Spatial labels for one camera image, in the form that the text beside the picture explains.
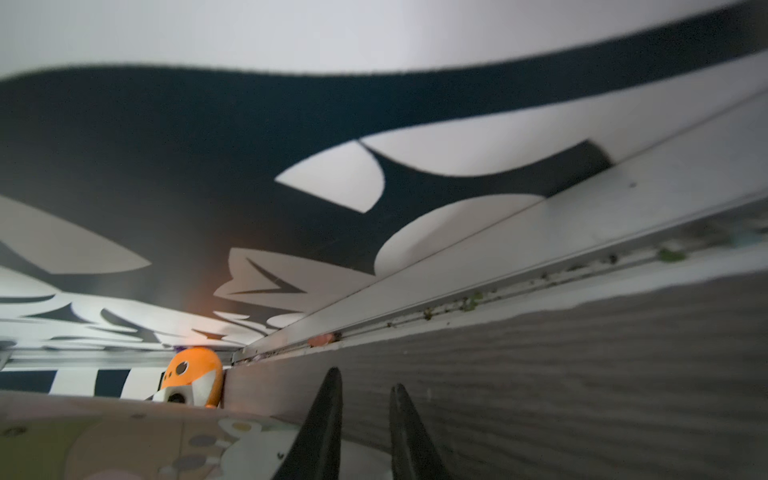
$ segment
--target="wooden panel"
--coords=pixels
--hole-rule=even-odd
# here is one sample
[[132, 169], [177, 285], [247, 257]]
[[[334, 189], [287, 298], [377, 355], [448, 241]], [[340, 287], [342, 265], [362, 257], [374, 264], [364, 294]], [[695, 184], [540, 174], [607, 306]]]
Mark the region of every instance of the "wooden panel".
[[228, 409], [301, 422], [341, 368], [345, 438], [389, 448], [403, 383], [456, 478], [751, 478], [768, 273], [238, 366]]

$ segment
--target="black pointed object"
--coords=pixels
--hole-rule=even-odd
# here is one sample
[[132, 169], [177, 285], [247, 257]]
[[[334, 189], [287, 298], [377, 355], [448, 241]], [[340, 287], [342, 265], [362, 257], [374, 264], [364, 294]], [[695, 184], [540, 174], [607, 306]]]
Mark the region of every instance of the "black pointed object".
[[394, 480], [451, 480], [411, 397], [400, 383], [389, 394], [389, 433]]
[[341, 458], [341, 372], [328, 370], [296, 440], [272, 480], [337, 480]]

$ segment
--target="painted wall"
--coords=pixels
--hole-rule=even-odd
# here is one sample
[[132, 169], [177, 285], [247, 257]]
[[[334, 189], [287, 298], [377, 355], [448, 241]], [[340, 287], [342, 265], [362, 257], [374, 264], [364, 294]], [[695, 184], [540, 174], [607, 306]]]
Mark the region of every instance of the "painted wall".
[[768, 78], [759, 2], [289, 3], [0, 7], [3, 345], [246, 345]]

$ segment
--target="black and white mural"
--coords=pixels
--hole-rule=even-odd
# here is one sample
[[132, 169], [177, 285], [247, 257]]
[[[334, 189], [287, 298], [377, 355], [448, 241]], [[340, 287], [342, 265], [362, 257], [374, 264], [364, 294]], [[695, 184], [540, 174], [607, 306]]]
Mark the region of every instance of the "black and white mural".
[[762, 4], [710, 3], [444, 68], [7, 73], [0, 342], [233, 347], [290, 325], [764, 89]]

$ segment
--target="orange robot toy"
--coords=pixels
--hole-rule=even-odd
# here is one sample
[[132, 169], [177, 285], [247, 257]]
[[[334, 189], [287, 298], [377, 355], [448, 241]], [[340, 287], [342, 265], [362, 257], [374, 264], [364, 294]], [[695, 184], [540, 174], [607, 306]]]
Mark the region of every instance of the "orange robot toy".
[[184, 403], [215, 409], [221, 400], [224, 374], [213, 350], [194, 347], [182, 350], [170, 361], [155, 402]]

